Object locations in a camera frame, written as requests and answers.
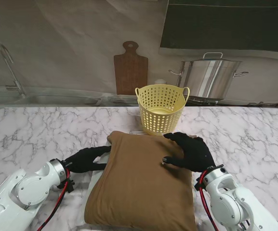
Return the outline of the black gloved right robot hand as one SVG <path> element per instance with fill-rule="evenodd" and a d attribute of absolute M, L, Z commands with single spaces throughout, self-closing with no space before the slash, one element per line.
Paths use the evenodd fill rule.
<path fill-rule="evenodd" d="M 163 163 L 200 173 L 209 167 L 216 167 L 212 154 L 201 137 L 192 138 L 181 132 L 167 133 L 163 136 L 176 142 L 184 153 L 183 158 L 166 156 L 162 160 Z"/>

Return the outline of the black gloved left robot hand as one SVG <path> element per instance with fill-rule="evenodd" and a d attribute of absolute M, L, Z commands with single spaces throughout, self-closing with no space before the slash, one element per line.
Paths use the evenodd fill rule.
<path fill-rule="evenodd" d="M 106 163 L 98 164 L 94 160 L 111 151 L 111 146 L 84 148 L 63 160 L 65 167 L 73 173 L 104 170 Z"/>

